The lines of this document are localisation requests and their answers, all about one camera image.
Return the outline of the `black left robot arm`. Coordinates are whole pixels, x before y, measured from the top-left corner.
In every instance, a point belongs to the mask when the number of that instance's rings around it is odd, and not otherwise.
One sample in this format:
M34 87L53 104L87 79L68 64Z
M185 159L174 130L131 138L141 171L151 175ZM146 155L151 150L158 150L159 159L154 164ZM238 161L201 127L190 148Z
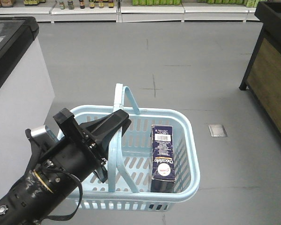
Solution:
M0 225L39 225L45 219L68 221L73 214L53 216L52 211L93 173L106 182L109 143L120 129L131 124L119 109L90 122L78 123L66 108L54 120L63 132L57 140L45 132L40 137L25 131L31 157L24 175L0 199Z

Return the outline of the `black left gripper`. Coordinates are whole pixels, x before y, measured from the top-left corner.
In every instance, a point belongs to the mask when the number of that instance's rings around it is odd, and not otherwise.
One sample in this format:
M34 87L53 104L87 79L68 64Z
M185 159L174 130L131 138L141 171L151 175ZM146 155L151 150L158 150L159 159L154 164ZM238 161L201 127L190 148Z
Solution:
M65 171L81 181L90 173L102 182L107 180L105 164L109 159L113 141L125 134L131 124L129 114L119 109L105 117L78 124L74 114L64 108L54 115L54 120L64 134L56 144L40 158L41 163L50 160L50 169Z

